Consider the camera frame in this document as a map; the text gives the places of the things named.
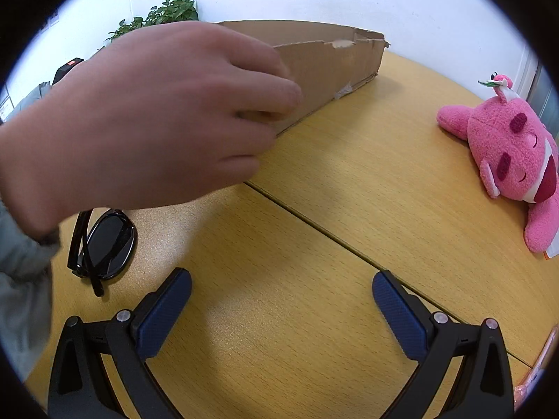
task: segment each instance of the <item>sunglasses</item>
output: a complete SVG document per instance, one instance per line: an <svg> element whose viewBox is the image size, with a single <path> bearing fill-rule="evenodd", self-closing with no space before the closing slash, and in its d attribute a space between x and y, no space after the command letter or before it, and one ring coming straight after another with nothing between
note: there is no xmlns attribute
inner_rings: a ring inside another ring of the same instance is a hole
<svg viewBox="0 0 559 419"><path fill-rule="evenodd" d="M92 209L79 213L68 253L68 268L80 278L88 278L95 296L104 295L102 280L122 273L131 263L138 231L120 209L103 213L87 232Z"/></svg>

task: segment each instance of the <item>cardboard box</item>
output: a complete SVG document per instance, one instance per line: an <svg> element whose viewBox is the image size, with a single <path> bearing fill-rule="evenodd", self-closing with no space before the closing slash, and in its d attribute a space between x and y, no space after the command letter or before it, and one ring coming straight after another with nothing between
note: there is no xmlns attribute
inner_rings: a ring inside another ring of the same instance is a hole
<svg viewBox="0 0 559 419"><path fill-rule="evenodd" d="M389 46L382 33L330 23L237 20L220 24L278 49L303 89L300 107L274 123L278 133L371 81Z"/></svg>

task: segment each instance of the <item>yellow wood tabletop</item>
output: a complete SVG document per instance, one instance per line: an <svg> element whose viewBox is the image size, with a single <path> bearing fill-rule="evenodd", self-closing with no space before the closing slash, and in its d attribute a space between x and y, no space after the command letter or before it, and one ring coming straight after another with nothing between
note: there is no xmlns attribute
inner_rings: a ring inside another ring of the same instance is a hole
<svg viewBox="0 0 559 419"><path fill-rule="evenodd" d="M527 204L490 199L467 144L435 119L480 102L387 52L371 83L283 134L252 183L458 318L495 317L532 363L559 321L559 256L528 251Z"/></svg>
<svg viewBox="0 0 559 419"><path fill-rule="evenodd" d="M74 219L61 227L52 337L27 381L43 404L64 321L132 309L175 266L191 272L192 296L149 367L185 417L374 418L413 372L372 299L377 270L248 186L128 214L138 249L103 299L65 267ZM126 414L138 417L104 360ZM528 367L510 360L518 381Z"/></svg>

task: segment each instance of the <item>white wall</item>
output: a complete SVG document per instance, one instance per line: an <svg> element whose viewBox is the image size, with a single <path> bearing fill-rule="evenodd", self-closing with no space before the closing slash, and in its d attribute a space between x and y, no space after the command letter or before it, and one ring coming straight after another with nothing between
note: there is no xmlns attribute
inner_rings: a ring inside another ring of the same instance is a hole
<svg viewBox="0 0 559 419"><path fill-rule="evenodd" d="M145 16L163 0L131 0ZM200 19L300 19L385 33L390 50L446 75L480 97L494 95L477 80L492 72L515 85L528 50L489 0L196 0Z"/></svg>
<svg viewBox="0 0 559 419"><path fill-rule="evenodd" d="M58 22L38 34L18 60L7 81L14 105L72 58L89 58L102 47L118 22L130 19L130 0L68 0Z"/></svg>

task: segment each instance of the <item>pink stuffed animal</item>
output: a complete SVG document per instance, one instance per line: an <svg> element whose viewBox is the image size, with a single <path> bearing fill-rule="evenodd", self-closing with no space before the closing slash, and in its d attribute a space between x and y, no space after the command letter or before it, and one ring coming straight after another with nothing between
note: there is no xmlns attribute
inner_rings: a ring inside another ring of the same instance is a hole
<svg viewBox="0 0 559 419"><path fill-rule="evenodd" d="M557 145L530 105L512 91L510 78L492 75L482 85L494 87L497 96L476 108L443 107L437 121L468 141L491 198L502 195L534 203L524 240L532 252L543 252L559 228Z"/></svg>

